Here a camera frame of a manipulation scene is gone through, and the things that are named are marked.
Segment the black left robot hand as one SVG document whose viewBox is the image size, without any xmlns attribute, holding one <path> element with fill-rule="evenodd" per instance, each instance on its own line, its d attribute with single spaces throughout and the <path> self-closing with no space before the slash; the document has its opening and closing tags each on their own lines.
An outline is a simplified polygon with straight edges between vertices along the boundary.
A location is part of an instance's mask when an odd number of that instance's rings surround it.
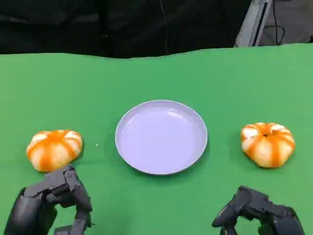
<svg viewBox="0 0 313 235">
<path fill-rule="evenodd" d="M 15 199 L 5 225 L 6 235 L 46 235 L 57 216 L 56 205 L 74 206 L 76 214 L 71 225 L 54 230 L 56 235 L 82 235 L 92 226 L 91 199 L 73 165 L 45 175 L 37 184 L 24 187 Z"/>
</svg>

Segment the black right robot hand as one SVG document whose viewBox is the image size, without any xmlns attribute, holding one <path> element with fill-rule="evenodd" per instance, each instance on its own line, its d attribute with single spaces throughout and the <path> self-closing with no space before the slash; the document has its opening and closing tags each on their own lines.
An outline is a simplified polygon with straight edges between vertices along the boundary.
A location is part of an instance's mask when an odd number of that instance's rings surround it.
<svg viewBox="0 0 313 235">
<path fill-rule="evenodd" d="M 240 186 L 232 199 L 212 222 L 221 235 L 236 235 L 239 217 L 259 220 L 260 235 L 303 235 L 304 229 L 295 210 L 270 201 L 269 196 L 246 186 Z"/>
</svg>

